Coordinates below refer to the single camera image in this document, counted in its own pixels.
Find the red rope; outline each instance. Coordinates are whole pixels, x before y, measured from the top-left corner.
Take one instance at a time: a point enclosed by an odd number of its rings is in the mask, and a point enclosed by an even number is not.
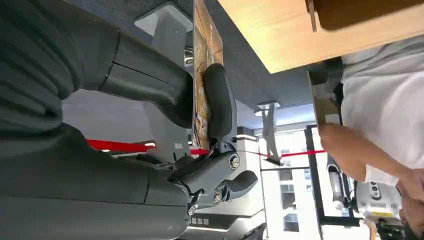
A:
[[[124,142],[116,142],[116,141],[103,141],[103,140],[92,140],[87,139],[88,144],[96,149],[96,150],[110,150],[113,152],[128,152],[128,153],[147,153],[149,149],[155,148],[155,146],[146,146],[144,144],[139,143],[124,143]],[[254,152],[254,151],[238,151],[245,152],[251,154],[257,154],[263,157],[269,157],[268,154]],[[281,158],[300,156],[300,155],[314,155],[325,153],[324,150],[316,150],[316,151],[303,151],[303,152],[292,152],[292,153],[283,153],[281,154]],[[191,149],[191,155],[205,155],[208,154],[207,150],[204,149]]]

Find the person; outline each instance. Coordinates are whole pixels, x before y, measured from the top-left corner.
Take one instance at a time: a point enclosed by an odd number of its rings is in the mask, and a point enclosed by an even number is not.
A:
[[[397,187],[402,222],[424,239],[424,35],[342,61],[343,125],[320,126],[321,145],[356,181]]]

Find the bolt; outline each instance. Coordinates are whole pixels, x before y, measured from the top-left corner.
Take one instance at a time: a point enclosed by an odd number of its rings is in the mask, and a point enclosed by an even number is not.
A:
[[[189,216],[192,216],[193,214],[195,214],[195,212],[196,212],[196,210],[197,210],[197,209],[198,209],[197,204],[196,204],[196,205],[191,206],[191,207],[190,207],[190,209],[188,210],[188,215],[189,215]]]
[[[221,202],[221,200],[223,199],[223,195],[221,194],[220,191],[215,192],[214,196],[213,196],[213,204],[219,204]]]
[[[236,170],[240,166],[240,158],[237,155],[234,155],[229,160],[229,168]]]

